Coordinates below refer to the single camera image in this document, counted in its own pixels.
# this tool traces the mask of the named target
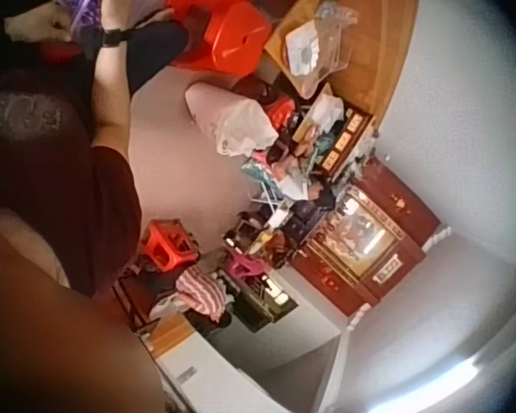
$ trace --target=striped cloth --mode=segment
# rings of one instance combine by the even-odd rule
[[[183,272],[175,287],[178,292],[185,293],[198,303],[194,310],[201,314],[220,316],[225,310],[224,289],[197,264]]]

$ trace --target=sticker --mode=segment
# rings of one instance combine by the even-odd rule
[[[331,151],[329,155],[327,156],[327,159],[325,159],[325,162],[323,163],[323,168],[326,170],[331,170],[333,166],[335,166],[336,161],[338,160],[338,153]]]
[[[348,132],[344,132],[342,136],[338,139],[338,142],[336,142],[335,149],[337,151],[344,151],[344,148],[346,147],[347,143],[352,138],[352,135],[350,135]]]
[[[378,271],[378,273],[372,277],[378,284],[384,284],[401,266],[403,263],[400,261],[399,256],[395,254],[389,259],[387,263]]]
[[[350,120],[350,124],[347,126],[347,130],[350,132],[355,132],[358,130],[359,125],[361,125],[361,121],[363,120],[363,116],[360,114],[355,114],[355,116]]]

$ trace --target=white plastic bag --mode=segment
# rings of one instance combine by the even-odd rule
[[[325,94],[319,96],[313,107],[311,119],[323,132],[329,132],[337,120],[344,119],[344,102],[340,97]]]
[[[273,145],[278,134],[257,101],[206,83],[186,91],[189,111],[199,129],[216,142],[220,155],[249,157]]]

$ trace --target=plastic bag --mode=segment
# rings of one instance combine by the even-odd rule
[[[323,132],[330,131],[337,120],[344,119],[344,102],[340,97],[325,94],[319,96],[313,107],[311,119]]]
[[[358,13],[349,7],[340,6],[337,2],[328,0],[317,9],[316,18],[340,24],[343,28],[358,23]]]
[[[59,0],[59,3],[69,10],[73,34],[85,26],[101,26],[101,2],[98,0]]]
[[[267,149],[278,138],[260,104],[210,84],[195,83],[186,91],[189,111],[199,129],[230,157]]]

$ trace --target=pink stool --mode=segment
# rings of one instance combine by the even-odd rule
[[[243,254],[230,250],[231,259],[228,261],[225,271],[235,279],[256,277],[266,272],[264,264],[257,260],[251,260]]]

